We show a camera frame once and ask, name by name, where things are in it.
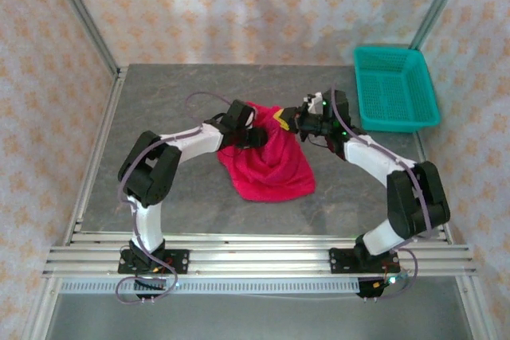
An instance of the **teal plastic basket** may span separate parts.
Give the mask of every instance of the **teal plastic basket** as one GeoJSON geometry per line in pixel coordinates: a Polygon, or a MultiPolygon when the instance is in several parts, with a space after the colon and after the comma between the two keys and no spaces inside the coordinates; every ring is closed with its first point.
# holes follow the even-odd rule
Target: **teal plastic basket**
{"type": "Polygon", "coordinates": [[[421,52],[358,47],[354,62],[363,129],[415,132],[439,124],[441,116],[421,52]]]}

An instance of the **red towel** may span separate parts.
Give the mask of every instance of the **red towel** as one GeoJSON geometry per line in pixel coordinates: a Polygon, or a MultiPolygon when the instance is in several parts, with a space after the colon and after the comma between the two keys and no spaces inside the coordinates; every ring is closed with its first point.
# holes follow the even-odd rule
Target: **red towel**
{"type": "Polygon", "coordinates": [[[281,107],[248,104],[257,109],[253,125],[267,131],[268,142],[263,147],[226,147],[218,152],[233,187],[244,199],[260,202],[289,201],[313,193],[316,180],[296,136],[273,118],[281,107]]]}

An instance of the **gray tabletop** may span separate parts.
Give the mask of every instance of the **gray tabletop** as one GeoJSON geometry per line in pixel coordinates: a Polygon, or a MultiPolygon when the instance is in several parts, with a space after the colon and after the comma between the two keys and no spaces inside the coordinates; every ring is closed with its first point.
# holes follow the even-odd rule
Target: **gray tabletop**
{"type": "MultiPolygon", "coordinates": [[[[282,107],[298,106],[308,93],[335,83],[347,93],[353,123],[359,108],[352,67],[255,66],[216,64],[131,65],[108,135],[103,158],[84,214],[85,231],[131,231],[128,209],[118,208],[117,172],[140,133],[172,134],[195,126],[185,98],[209,91],[228,99],[282,107]]],[[[226,106],[208,96],[191,103],[208,119],[226,106]]],[[[418,159],[414,137],[371,133],[394,152],[418,159]]],[[[303,143],[316,177],[316,192],[277,204],[243,200],[216,158],[205,154],[179,166],[163,203],[166,233],[332,234],[354,237],[386,217],[386,191],[360,168],[342,162],[327,149],[303,143]]]]}

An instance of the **black mounting plate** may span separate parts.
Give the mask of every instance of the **black mounting plate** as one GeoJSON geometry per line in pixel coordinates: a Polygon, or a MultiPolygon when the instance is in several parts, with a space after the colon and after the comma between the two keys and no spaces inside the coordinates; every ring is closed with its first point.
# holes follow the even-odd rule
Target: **black mounting plate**
{"type": "MultiPolygon", "coordinates": [[[[178,274],[187,274],[190,263],[190,250],[173,250],[165,248],[161,259],[175,269],[178,274]]],[[[134,256],[131,249],[126,248],[120,252],[119,274],[144,275],[144,274],[167,274],[166,268],[158,272],[147,269],[147,265],[137,256],[134,256]]]]}
{"type": "Polygon", "coordinates": [[[383,295],[384,292],[384,279],[371,279],[371,280],[359,280],[359,292],[357,296],[360,298],[378,298],[383,295]]]}
{"type": "Polygon", "coordinates": [[[374,257],[369,264],[361,264],[353,248],[330,248],[329,265],[332,274],[398,274],[400,265],[397,254],[374,257]]]}

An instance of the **orange patterned wall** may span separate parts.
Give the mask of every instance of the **orange patterned wall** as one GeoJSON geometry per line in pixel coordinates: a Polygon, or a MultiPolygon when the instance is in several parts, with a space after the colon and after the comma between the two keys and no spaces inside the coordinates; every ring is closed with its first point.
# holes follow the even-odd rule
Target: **orange patterned wall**
{"type": "Polygon", "coordinates": [[[0,0],[0,338],[26,324],[111,76],[66,0],[0,0]]]}
{"type": "Polygon", "coordinates": [[[351,64],[409,44],[432,0],[84,0],[120,65],[351,64]]]}
{"type": "Polygon", "coordinates": [[[424,50],[443,114],[424,132],[427,154],[510,338],[510,0],[450,0],[424,50]]]}

